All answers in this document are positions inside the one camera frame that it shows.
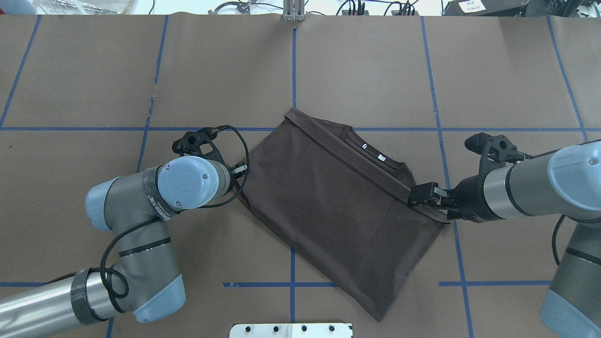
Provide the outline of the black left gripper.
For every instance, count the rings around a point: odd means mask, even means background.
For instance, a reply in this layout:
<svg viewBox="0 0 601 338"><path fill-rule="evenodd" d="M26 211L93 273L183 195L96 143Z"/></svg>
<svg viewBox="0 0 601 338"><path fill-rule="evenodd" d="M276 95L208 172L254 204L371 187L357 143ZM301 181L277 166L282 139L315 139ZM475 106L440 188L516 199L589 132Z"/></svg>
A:
<svg viewBox="0 0 601 338"><path fill-rule="evenodd" d="M228 192L237 192L240 189L240 178L248 171L248 165L244 162L236 163L230 168L230 185L228 186Z"/></svg>

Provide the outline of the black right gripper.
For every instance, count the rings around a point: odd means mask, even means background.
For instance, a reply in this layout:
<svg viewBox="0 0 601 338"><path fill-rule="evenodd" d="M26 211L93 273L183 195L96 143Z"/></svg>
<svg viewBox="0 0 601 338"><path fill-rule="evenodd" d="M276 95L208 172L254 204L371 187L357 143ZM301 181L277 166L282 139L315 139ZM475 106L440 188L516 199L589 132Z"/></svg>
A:
<svg viewBox="0 0 601 338"><path fill-rule="evenodd" d="M448 210L447 220L490 221L491 210L484 197L481 176L463 179L452 190L437 188L436 182L415 185L410 189L407 206L432 206Z"/></svg>

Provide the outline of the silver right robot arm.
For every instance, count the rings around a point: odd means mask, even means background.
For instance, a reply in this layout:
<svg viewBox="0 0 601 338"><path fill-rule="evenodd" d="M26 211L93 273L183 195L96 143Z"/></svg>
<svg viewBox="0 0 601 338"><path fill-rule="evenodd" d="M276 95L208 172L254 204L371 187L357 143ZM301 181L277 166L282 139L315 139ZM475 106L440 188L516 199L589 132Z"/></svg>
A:
<svg viewBox="0 0 601 338"><path fill-rule="evenodd" d="M600 141L539 155L520 152L504 135L476 133L464 147L478 154L478 175L444 190L412 187L407 206L445 210L447 220L475 223L560 215L577 223L546 292L539 318L563 338L598 338L601 291Z"/></svg>

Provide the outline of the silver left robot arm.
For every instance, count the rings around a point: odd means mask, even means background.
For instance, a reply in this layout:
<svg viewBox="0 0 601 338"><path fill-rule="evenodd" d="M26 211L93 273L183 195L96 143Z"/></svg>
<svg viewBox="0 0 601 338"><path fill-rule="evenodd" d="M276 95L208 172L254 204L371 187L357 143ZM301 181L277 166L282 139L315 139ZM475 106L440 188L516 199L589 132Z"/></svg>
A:
<svg viewBox="0 0 601 338"><path fill-rule="evenodd" d="M98 267L3 299L1 336L46 338L122 313L149 323L177 312L186 292L168 221L185 210L219 207L217 200L249 171L249 162L228 167L182 156L93 187L85 200L88 218L114 236Z"/></svg>

